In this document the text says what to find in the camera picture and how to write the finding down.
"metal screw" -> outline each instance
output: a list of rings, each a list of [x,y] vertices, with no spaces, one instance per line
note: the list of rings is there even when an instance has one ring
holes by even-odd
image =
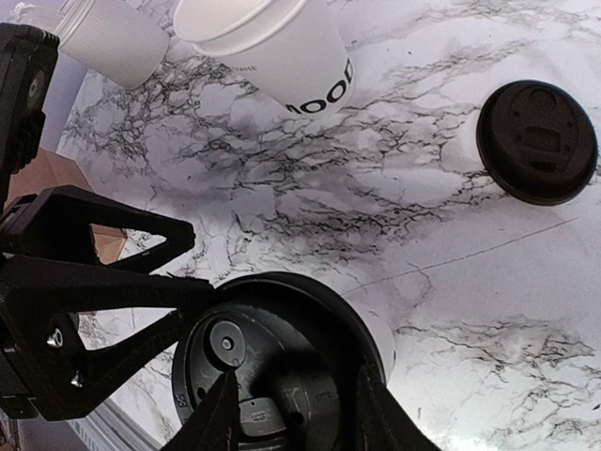
[[[77,388],[84,388],[84,377],[80,371],[75,372],[75,376],[71,379],[71,385]]]
[[[46,343],[53,350],[60,350],[64,345],[63,333],[61,332],[61,330],[58,328],[54,329],[54,332],[50,334],[50,336],[48,336]]]

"marble surface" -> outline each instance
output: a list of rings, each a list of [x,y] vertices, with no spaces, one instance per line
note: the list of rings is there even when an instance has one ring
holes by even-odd
[[[134,4],[173,35],[172,0]],[[301,272],[387,315],[390,388],[445,451],[601,449],[601,183],[537,208],[486,174],[474,130],[515,79],[572,93],[601,121],[593,0],[333,0],[357,90],[295,119],[172,39],[142,88],[90,73],[59,152],[101,194],[194,224],[164,269],[215,284]],[[153,238],[131,233],[127,252]],[[162,312],[84,321],[90,346]],[[114,400],[165,442],[179,428],[173,350]]]

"white paper cup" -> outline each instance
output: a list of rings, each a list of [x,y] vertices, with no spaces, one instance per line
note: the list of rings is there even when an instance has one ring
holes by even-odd
[[[378,347],[379,356],[384,364],[386,382],[389,382],[396,365],[396,343],[392,329],[386,320],[374,309],[358,303],[349,303],[363,320]]]
[[[60,51],[126,89],[150,78],[169,47],[169,35],[123,0],[68,0],[60,11]]]
[[[297,116],[329,116],[348,102],[353,66],[324,0],[263,0],[242,17],[218,6],[207,14],[207,2],[216,0],[180,0],[174,19],[176,34],[199,53],[237,71]]]

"black cup lid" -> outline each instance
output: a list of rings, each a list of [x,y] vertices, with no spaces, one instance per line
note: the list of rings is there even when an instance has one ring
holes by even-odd
[[[534,205],[573,199],[596,168],[591,120],[572,96],[544,82],[519,81],[498,89],[482,110],[477,140],[492,178]]]

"cardboard box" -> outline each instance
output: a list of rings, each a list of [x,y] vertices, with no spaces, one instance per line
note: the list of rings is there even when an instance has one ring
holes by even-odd
[[[62,185],[74,185],[92,191],[75,161],[41,148],[33,162],[19,174],[12,176],[6,205],[16,197],[38,194]],[[92,231],[100,261],[104,264],[117,261],[125,246],[123,231],[100,225],[93,225]]]

